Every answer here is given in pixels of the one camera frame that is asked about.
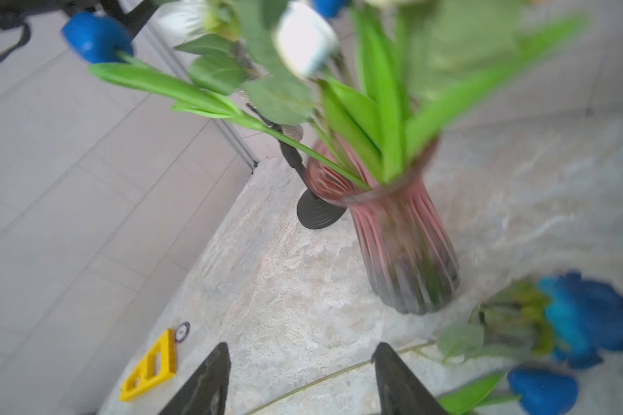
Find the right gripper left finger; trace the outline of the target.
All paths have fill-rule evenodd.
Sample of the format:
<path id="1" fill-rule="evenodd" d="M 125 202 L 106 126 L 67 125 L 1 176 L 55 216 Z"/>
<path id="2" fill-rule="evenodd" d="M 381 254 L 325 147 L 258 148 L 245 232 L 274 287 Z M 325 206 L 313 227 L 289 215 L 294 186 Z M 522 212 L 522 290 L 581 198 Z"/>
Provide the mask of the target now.
<path id="1" fill-rule="evenodd" d="M 226 342 L 220 342 L 159 415 L 223 415 L 226 411 L 231 361 Z"/>

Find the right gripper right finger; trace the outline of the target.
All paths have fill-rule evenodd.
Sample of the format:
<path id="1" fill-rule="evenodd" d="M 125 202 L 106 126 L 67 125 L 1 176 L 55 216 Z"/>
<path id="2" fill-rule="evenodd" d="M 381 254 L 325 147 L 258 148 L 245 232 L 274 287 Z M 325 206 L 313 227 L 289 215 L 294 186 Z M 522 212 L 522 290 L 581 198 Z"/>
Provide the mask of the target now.
<path id="1" fill-rule="evenodd" d="M 448 415 L 389 344 L 380 342 L 371 362 L 383 415 Z"/>

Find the pink glass vase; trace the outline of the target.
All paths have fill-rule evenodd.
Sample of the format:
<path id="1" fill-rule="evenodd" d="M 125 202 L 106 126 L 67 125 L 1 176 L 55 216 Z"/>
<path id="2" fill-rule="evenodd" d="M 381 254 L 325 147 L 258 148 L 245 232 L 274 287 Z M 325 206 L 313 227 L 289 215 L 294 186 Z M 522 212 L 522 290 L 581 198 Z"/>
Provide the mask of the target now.
<path id="1" fill-rule="evenodd" d="M 440 141 L 436 138 L 387 185 L 377 184 L 351 152 L 351 162 L 371 186 L 367 191 L 313 158 L 306 166 L 311 191 L 349 209 L 370 287 L 401 314 L 438 311 L 460 285 L 459 261 L 422 177 Z"/>

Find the blue tulip bottom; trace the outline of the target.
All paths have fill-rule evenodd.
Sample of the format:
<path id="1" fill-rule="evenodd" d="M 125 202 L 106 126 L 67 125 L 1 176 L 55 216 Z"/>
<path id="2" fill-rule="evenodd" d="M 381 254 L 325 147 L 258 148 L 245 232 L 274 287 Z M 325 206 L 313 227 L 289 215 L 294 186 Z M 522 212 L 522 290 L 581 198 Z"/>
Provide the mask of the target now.
<path id="1" fill-rule="evenodd" d="M 475 380 L 440 398 L 450 414 L 517 401 L 528 414 L 566 414 L 579 398 L 579 384 L 569 375 L 545 368 L 514 368 Z"/>

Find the blue tulip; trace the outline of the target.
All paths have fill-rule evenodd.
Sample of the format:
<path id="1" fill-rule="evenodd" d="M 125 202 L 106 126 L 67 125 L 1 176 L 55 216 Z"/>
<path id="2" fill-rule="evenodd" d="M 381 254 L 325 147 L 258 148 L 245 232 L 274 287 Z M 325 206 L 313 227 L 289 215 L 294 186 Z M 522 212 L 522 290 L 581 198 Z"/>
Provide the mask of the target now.
<path id="1" fill-rule="evenodd" d="M 313 8 L 325 19 L 338 17 L 350 0 L 311 0 Z"/>
<path id="2" fill-rule="evenodd" d="M 450 414 L 517 401 L 528 414 L 566 414 L 579 398 L 579 384 L 569 375 L 545 368 L 514 368 L 475 380 L 440 398 Z"/>
<path id="3" fill-rule="evenodd" d="M 134 54 L 132 37 L 112 17 L 81 12 L 62 27 L 62 37 L 89 64 L 120 62 L 118 52 Z"/>

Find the blue rose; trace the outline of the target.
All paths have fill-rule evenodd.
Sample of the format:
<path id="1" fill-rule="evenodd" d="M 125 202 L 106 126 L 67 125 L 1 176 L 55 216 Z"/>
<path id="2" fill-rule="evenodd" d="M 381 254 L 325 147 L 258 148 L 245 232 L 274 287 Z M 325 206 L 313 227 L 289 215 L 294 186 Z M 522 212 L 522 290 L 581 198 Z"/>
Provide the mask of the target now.
<path id="1" fill-rule="evenodd" d="M 545 368 L 574 377 L 572 371 L 601 365 L 605 352 L 623 353 L 623 294 L 577 270 L 521 278 L 477 304 L 467 321 L 446 326 L 410 350 L 420 356 L 427 347 L 438 350 L 439 364 L 480 358 L 518 363 L 489 375 Z M 435 398 L 440 402 L 445 395 Z"/>

